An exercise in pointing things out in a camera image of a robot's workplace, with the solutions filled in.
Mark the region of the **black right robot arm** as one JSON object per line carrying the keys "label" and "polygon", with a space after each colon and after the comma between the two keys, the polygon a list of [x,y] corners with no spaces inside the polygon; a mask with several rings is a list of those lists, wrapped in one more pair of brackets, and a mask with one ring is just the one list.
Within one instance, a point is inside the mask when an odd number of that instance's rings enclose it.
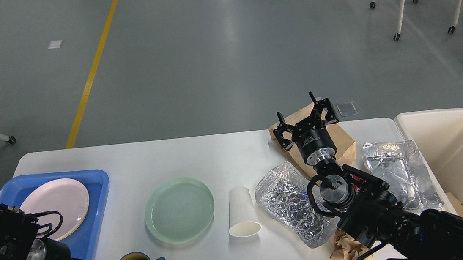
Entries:
{"label": "black right robot arm", "polygon": [[386,181],[338,164],[337,147],[327,130],[339,121],[333,105],[329,98],[308,95],[313,104],[310,115],[289,124],[277,112],[273,134],[286,151],[296,145],[303,162],[314,168],[307,198],[315,213],[339,217],[338,228],[368,248],[356,260],[387,245],[403,257],[386,260],[463,260],[463,218],[436,209],[421,214],[404,210]]}

